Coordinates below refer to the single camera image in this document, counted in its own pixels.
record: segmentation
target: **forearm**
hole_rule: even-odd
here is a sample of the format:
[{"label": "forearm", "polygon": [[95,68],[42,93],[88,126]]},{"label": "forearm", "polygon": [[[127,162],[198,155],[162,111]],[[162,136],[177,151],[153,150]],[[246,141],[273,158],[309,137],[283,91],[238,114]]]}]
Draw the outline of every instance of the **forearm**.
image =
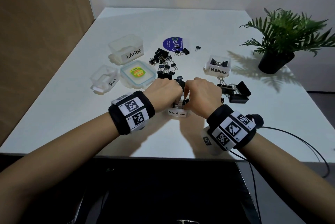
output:
[{"label": "forearm", "polygon": [[335,223],[335,189],[314,171],[259,134],[240,152],[300,205],[321,219]]},{"label": "forearm", "polygon": [[0,190],[32,197],[57,184],[118,137],[108,113],[65,133],[0,173]]}]

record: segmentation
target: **wristband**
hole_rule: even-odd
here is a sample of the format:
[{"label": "wristband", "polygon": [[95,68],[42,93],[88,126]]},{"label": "wristband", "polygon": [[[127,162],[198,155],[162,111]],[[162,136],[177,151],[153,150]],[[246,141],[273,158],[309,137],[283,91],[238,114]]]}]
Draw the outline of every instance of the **wristband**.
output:
[{"label": "wristband", "polygon": [[111,101],[108,112],[120,135],[142,129],[155,115],[155,109],[141,91],[127,93]]},{"label": "wristband", "polygon": [[232,148],[240,149],[256,134],[257,125],[249,118],[238,111],[233,111],[227,105],[221,105],[207,119],[210,127],[207,134],[224,151]]}]

